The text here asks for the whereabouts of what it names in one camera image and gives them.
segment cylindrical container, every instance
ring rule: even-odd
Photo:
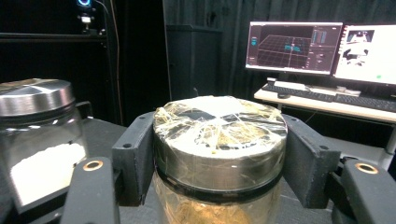
[[[18,208],[69,186],[88,153],[71,84],[0,84],[0,160]]]
[[[273,223],[287,126],[233,97],[170,102],[154,114],[154,184],[169,223]]]

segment keyboard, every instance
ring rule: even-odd
[[[314,91],[301,91],[295,90],[285,87],[278,87],[273,85],[265,85],[262,87],[263,91],[272,91],[277,93],[286,93],[292,96],[303,97],[307,99],[317,100],[317,101],[324,101],[324,102],[332,102],[334,100],[334,95],[319,93]]]
[[[345,105],[357,105],[377,110],[396,113],[396,102],[380,100],[362,96],[351,96],[345,94],[335,94],[334,101]]]

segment cable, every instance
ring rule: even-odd
[[[98,0],[93,0],[94,2],[98,3],[101,5],[105,11],[108,17],[110,17],[110,14],[108,13],[107,7],[105,4],[99,2]],[[120,109],[120,123],[121,125],[124,125],[123,122],[123,113],[122,113],[122,103],[121,103],[121,94],[120,94],[120,40],[119,40],[119,31],[117,29],[117,23],[116,23],[116,16],[114,13],[114,6],[113,6],[113,1],[109,0],[110,2],[110,7],[111,7],[111,19],[113,20],[113,25],[114,25],[114,33],[116,35],[116,43],[117,43],[117,61],[116,61],[116,84],[117,84],[117,94],[118,94],[118,104],[119,104],[119,109]]]
[[[108,14],[108,10],[107,10],[107,7],[105,6],[105,4],[99,2],[98,0],[93,0],[93,1],[94,1],[95,3],[101,5],[101,6],[105,9],[105,12],[106,12],[107,16],[110,17],[110,14]]]
[[[311,115],[311,117],[309,117],[306,121],[305,121],[305,124],[307,124],[308,123],[308,121],[309,120],[311,120],[316,114],[317,114],[317,110]]]

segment metal lid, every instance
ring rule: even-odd
[[[34,78],[0,84],[0,117],[51,111],[74,101],[70,82],[63,80]]]

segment silver jar lid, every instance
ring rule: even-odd
[[[0,84],[0,117],[47,112],[75,101],[70,82],[58,79],[26,79]]]
[[[233,97],[170,102],[154,114],[158,171],[195,189],[255,189],[283,166],[287,126],[280,111]]]

